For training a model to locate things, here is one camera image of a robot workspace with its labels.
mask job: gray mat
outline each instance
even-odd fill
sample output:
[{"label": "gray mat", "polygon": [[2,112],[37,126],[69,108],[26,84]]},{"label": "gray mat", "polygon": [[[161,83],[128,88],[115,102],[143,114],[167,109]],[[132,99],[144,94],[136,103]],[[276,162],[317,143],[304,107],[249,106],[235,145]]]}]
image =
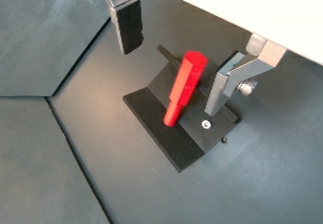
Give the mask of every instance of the gray mat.
[{"label": "gray mat", "polygon": [[52,95],[108,18],[105,2],[0,3],[0,95]]},{"label": "gray mat", "polygon": [[0,98],[0,223],[107,224],[42,98]]}]

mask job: dark gray surface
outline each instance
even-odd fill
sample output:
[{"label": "dark gray surface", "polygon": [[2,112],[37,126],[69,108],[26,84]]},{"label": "dark gray surface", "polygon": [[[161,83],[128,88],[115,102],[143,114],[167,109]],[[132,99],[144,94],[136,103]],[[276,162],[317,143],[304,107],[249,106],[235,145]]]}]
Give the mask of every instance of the dark gray surface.
[{"label": "dark gray surface", "polygon": [[44,98],[0,98],[0,222],[108,221]]},{"label": "dark gray surface", "polygon": [[108,18],[105,1],[0,2],[0,95],[52,95]]},{"label": "dark gray surface", "polygon": [[321,223],[323,68],[288,54],[253,95],[233,96],[228,144],[177,174],[123,95],[165,65],[159,44],[223,61],[249,33],[177,0],[141,2],[143,46],[123,56],[108,26],[52,98],[116,223]]}]

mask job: metal clamp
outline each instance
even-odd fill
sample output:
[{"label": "metal clamp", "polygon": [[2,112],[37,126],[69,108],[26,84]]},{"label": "metal clamp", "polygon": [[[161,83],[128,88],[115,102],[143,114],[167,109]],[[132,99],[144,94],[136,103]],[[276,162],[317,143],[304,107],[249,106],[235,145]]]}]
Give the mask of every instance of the metal clamp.
[{"label": "metal clamp", "polygon": [[276,67],[287,49],[253,34],[244,55],[236,52],[217,69],[204,111],[213,116],[235,90],[249,95],[257,82],[252,77]]},{"label": "metal clamp", "polygon": [[105,0],[116,27],[120,50],[131,53],[143,43],[141,6],[139,0]]}]

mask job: bolt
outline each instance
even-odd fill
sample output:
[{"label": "bolt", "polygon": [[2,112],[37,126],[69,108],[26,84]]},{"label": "bolt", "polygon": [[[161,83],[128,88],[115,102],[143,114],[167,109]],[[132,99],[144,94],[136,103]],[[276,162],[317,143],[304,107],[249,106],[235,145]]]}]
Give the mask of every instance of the bolt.
[{"label": "bolt", "polygon": [[248,96],[257,86],[256,79],[251,78],[245,81],[241,81],[237,85],[237,91],[244,95]]},{"label": "bolt", "polygon": [[208,120],[204,120],[204,121],[201,122],[201,126],[203,126],[204,129],[211,128],[211,122],[209,122]]}]

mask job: red handle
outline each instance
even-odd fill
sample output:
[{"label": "red handle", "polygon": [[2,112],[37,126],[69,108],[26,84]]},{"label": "red handle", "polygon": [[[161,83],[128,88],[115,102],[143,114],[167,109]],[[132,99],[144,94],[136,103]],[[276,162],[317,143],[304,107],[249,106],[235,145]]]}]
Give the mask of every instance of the red handle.
[{"label": "red handle", "polygon": [[171,103],[164,117],[164,124],[169,127],[175,125],[181,109],[188,104],[205,65],[207,58],[199,52],[188,51],[185,53],[169,94]]}]

